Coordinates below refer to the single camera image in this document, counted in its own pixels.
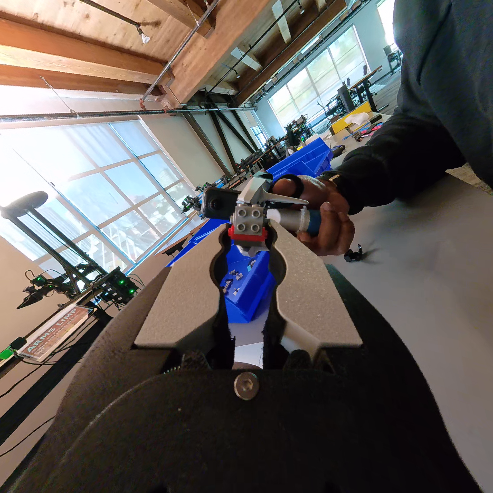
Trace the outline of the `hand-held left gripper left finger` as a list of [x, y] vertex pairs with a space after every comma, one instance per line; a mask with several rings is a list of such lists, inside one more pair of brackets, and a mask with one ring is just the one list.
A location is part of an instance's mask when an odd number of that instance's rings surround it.
[[213, 369], [232, 369], [231, 336], [221, 282], [231, 247], [229, 224], [213, 230], [170, 268], [134, 344], [142, 349], [201, 352]]

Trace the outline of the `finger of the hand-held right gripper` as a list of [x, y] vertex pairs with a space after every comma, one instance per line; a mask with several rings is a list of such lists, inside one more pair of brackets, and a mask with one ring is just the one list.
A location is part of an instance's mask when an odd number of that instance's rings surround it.
[[237, 197], [237, 205], [261, 205], [268, 200], [270, 176], [254, 176]]

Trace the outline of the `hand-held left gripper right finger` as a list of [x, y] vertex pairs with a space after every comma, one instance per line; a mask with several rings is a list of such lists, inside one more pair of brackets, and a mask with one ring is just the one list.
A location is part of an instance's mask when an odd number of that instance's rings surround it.
[[276, 281], [263, 328], [263, 368], [293, 367], [304, 351], [314, 369], [336, 369], [335, 357], [363, 342], [324, 261], [286, 231], [269, 223], [269, 271]]

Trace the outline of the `red and grey brick model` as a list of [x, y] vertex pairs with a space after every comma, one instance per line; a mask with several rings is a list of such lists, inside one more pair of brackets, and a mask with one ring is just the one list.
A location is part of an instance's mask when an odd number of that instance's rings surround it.
[[228, 235], [243, 256], [253, 258], [259, 252], [268, 250], [268, 231], [264, 219], [261, 206], [237, 204], [235, 207]]

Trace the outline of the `person's right forearm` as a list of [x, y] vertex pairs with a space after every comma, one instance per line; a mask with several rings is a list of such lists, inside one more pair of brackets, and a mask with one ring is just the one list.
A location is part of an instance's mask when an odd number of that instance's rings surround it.
[[349, 215], [365, 207], [411, 199], [466, 159], [442, 124], [404, 113], [391, 116], [366, 145], [349, 152], [342, 164], [324, 173], [344, 179], [339, 189]]

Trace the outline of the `wooden top desk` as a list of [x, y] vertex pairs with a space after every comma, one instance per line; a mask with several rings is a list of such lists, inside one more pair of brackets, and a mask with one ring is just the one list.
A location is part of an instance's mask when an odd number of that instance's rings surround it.
[[206, 219], [201, 219], [199, 216], [194, 216], [183, 227], [180, 227], [171, 237], [159, 244], [151, 255], [159, 254], [163, 251], [172, 248], [177, 243], [182, 242], [187, 237], [193, 236], [206, 222]]

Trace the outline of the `grey desk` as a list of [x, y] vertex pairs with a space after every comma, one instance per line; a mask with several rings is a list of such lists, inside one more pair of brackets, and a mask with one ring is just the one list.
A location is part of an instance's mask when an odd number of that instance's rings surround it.
[[492, 492], [492, 195], [468, 164], [409, 203], [354, 215], [367, 257], [325, 257], [390, 323]]

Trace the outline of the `printed desk sign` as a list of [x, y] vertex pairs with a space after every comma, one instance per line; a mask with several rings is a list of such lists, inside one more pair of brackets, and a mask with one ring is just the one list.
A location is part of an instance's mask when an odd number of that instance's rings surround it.
[[70, 304], [53, 315], [27, 337], [27, 342], [15, 354], [28, 361], [43, 362], [95, 312], [94, 307]]

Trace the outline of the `person's right hand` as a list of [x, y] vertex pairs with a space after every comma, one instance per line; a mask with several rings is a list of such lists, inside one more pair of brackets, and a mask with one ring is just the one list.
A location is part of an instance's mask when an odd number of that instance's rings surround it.
[[318, 209], [321, 225], [318, 235], [290, 233], [318, 256], [343, 255], [354, 239], [354, 224], [349, 218], [350, 205], [339, 189], [327, 188], [317, 177], [282, 178], [274, 183], [272, 193], [307, 201], [307, 208]]

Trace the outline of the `black box with green lights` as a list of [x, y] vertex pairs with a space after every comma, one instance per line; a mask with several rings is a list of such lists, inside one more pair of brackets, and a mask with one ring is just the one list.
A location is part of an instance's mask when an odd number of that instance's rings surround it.
[[97, 276], [92, 282], [92, 287], [100, 290], [99, 299], [118, 306], [127, 305], [139, 292], [138, 285], [125, 275], [119, 266], [108, 274]]

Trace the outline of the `blue plastic bin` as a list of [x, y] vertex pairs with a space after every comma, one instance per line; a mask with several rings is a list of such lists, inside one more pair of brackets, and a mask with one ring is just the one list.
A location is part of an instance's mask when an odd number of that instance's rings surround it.
[[[172, 266], [175, 260], [180, 259], [188, 253], [194, 246], [198, 245], [219, 225], [227, 223], [226, 220], [209, 219], [193, 236], [177, 243], [162, 253], [171, 259], [167, 266]], [[225, 304], [229, 322], [249, 323], [256, 317], [255, 313], [259, 304], [270, 298], [275, 280], [269, 271], [270, 253], [268, 251], [259, 252], [255, 257], [243, 256], [238, 248], [231, 245], [226, 254], [228, 273], [220, 282], [221, 288], [226, 280], [233, 279], [234, 286], [238, 287], [236, 296], [225, 295]], [[229, 272], [238, 270], [243, 272], [243, 278], [235, 280], [231, 278]]]
[[332, 149], [321, 138], [317, 138], [301, 150], [271, 166], [267, 173], [279, 179], [284, 175], [320, 176], [331, 170]]

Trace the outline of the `large grid window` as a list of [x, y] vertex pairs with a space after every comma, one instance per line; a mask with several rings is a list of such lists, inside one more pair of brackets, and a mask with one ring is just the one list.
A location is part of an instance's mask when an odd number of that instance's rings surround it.
[[185, 176], [138, 121], [1, 130], [1, 206], [47, 200], [18, 220], [70, 262], [131, 272], [190, 222]]

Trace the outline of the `yellow plastic bin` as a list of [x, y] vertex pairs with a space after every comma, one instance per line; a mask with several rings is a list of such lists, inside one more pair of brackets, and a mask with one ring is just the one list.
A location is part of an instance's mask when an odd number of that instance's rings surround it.
[[354, 117], [351, 115], [347, 115], [335, 121], [331, 125], [330, 130], [332, 132], [332, 135], [334, 136], [342, 131], [345, 131], [347, 134], [352, 135], [354, 133], [354, 125]]

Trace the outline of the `tall grid window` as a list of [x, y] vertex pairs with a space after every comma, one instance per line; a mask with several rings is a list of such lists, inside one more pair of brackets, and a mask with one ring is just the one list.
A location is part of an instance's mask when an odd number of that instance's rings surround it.
[[347, 82], [356, 82], [367, 65], [356, 28], [351, 26], [318, 54], [268, 102], [279, 124], [287, 126], [304, 115], [310, 119]]

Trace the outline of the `black metal rack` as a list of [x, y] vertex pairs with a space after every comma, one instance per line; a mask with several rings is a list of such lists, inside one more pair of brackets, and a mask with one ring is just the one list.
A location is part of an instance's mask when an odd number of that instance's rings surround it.
[[102, 330], [112, 320], [112, 316], [100, 311], [100, 316], [90, 324], [77, 342], [60, 353], [60, 358], [45, 367], [46, 372], [1, 415], [1, 444], [3, 444], [34, 411], [34, 409], [53, 391], [68, 372], [81, 361]]

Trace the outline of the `metal conduit pipe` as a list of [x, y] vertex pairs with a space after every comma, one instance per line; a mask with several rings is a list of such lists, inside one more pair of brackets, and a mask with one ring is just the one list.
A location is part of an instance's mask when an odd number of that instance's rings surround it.
[[155, 110], [120, 110], [120, 111], [94, 111], [94, 112], [66, 112], [66, 113], [41, 113], [41, 114], [16, 114], [1, 115], [1, 123], [29, 122], [29, 121], [51, 121], [51, 120], [72, 120], [90, 119], [105, 117], [141, 116], [141, 115], [176, 115], [186, 113], [208, 113], [224, 111], [251, 111], [254, 108], [180, 108], [180, 109], [155, 109]]

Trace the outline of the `black overhead stand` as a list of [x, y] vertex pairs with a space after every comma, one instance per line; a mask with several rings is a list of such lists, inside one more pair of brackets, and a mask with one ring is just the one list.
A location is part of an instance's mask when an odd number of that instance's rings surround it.
[[[1, 216], [54, 258], [64, 269], [73, 292], [80, 294], [91, 283], [89, 274], [93, 272], [102, 274], [104, 271], [68, 235], [39, 212], [39, 208], [47, 200], [48, 194], [44, 191], [27, 194], [7, 206], [1, 206]], [[56, 241], [67, 251], [77, 255], [82, 262], [74, 264], [67, 260], [57, 248], [52, 246], [52, 241]]]

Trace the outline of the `person's dark jacket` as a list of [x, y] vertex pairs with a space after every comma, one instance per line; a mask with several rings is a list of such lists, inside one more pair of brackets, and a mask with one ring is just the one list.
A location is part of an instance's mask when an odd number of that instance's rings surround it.
[[395, 1], [396, 115], [492, 186], [492, 1]]

